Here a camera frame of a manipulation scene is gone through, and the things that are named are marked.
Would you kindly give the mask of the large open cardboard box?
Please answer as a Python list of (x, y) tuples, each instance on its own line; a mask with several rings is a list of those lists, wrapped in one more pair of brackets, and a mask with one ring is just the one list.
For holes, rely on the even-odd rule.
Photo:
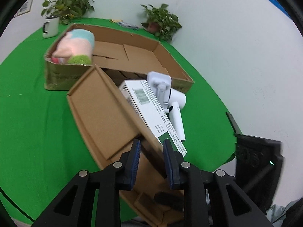
[[(94, 34), (91, 65), (55, 64), (51, 55), (68, 31), (84, 29)], [(145, 79), (151, 71), (167, 74), (172, 88), (186, 93), (194, 81), (162, 43), (145, 36), (108, 27), (73, 24), (49, 47), (45, 59), (45, 89), (68, 91), (92, 66), (100, 67), (116, 85), (126, 79)]]

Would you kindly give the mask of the right potted green plant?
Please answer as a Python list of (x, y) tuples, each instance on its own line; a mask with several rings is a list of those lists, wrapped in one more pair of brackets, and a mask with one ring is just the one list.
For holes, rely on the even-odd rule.
[(162, 4), (160, 7), (154, 7), (148, 4), (141, 7), (146, 17), (146, 22), (141, 23), (142, 27), (158, 40), (170, 43), (182, 25), (179, 23), (179, 18), (169, 12), (169, 5)]

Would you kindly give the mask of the green table cloth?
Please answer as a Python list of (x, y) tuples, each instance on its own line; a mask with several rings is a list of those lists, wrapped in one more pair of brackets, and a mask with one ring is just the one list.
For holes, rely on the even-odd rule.
[[(44, 88), (43, 56), (53, 39), (38, 29), (1, 64), (1, 188), (9, 214), (31, 223), (80, 170), (99, 168), (76, 126), (65, 91)], [(194, 80), (182, 111), (185, 159), (216, 170), (235, 150), (227, 108), (190, 64), (169, 44), (165, 48)]]

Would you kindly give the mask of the white hair dryer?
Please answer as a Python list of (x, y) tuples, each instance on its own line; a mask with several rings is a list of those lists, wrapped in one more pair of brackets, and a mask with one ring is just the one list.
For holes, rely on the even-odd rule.
[(169, 94), (169, 101), (168, 101), (168, 108), (169, 108), (168, 116), (172, 126), (174, 127), (175, 132), (177, 133), (179, 139), (182, 142), (186, 141), (184, 126), (181, 116), (181, 110), (184, 108), (185, 104), (186, 104), (185, 94), (171, 88)]

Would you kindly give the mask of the left potted green plant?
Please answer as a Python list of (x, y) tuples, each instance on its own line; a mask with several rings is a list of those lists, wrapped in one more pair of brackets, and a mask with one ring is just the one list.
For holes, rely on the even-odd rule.
[(87, 13), (94, 12), (94, 0), (44, 0), (41, 16), (59, 18), (59, 23), (68, 25), (74, 19), (81, 18)]

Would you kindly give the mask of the brown cardboard insert tray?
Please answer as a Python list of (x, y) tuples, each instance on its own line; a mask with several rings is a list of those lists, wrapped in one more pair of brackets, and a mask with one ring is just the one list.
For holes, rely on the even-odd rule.
[(118, 161), (134, 139), (141, 140), (135, 186), (120, 193), (128, 206), (151, 226), (182, 220), (176, 202), (169, 206), (155, 202), (157, 193), (169, 193), (181, 200), (183, 192), (170, 190), (162, 145), (111, 78), (101, 68), (90, 67), (69, 90), (67, 99), (84, 143), (100, 169)]

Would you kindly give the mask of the white enamel mug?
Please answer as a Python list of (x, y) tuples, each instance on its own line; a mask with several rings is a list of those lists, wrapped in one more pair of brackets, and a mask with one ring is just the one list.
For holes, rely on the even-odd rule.
[(43, 25), (43, 38), (51, 38), (57, 36), (59, 32), (59, 21), (60, 18), (58, 16), (49, 16), (46, 17), (46, 20)]

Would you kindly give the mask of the pastel plush toy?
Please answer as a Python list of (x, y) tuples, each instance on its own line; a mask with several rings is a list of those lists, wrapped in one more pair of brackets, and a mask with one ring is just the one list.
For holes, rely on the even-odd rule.
[(94, 34), (88, 30), (68, 31), (58, 42), (51, 61), (55, 64), (91, 65), (94, 42)]

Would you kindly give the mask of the small patterned packet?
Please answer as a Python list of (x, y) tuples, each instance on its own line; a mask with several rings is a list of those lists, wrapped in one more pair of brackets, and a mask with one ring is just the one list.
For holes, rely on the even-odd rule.
[(138, 30), (139, 27), (130, 23), (126, 23), (122, 21), (121, 19), (110, 19), (109, 20), (111, 23), (117, 24), (123, 28), (128, 28), (128, 29), (133, 29), (133, 30)]

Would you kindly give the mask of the potted green plant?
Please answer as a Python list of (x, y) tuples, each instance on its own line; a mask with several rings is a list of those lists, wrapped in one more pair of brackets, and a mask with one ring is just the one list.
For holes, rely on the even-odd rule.
[(179, 23), (179, 18), (169, 12), (169, 5), (162, 4), (160, 7), (154, 7), (148, 4), (141, 7), (146, 17), (146, 22), (141, 23), (142, 27), (158, 40), (170, 43), (182, 25)]
[(59, 23), (68, 25), (74, 19), (81, 18), (87, 13), (94, 12), (94, 0), (44, 0), (41, 16), (59, 18)]

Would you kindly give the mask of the white box with barcode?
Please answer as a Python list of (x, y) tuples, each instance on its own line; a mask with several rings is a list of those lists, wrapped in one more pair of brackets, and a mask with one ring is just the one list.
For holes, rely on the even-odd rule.
[(173, 149), (185, 156), (187, 150), (179, 139), (167, 114), (146, 80), (125, 80), (119, 90), (141, 117), (159, 143), (169, 139)]

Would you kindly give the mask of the white folding phone stand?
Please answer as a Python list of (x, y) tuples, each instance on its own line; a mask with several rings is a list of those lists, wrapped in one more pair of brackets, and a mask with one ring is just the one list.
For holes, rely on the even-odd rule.
[(163, 109), (168, 109), (172, 79), (169, 75), (151, 71), (147, 74), (147, 82)]

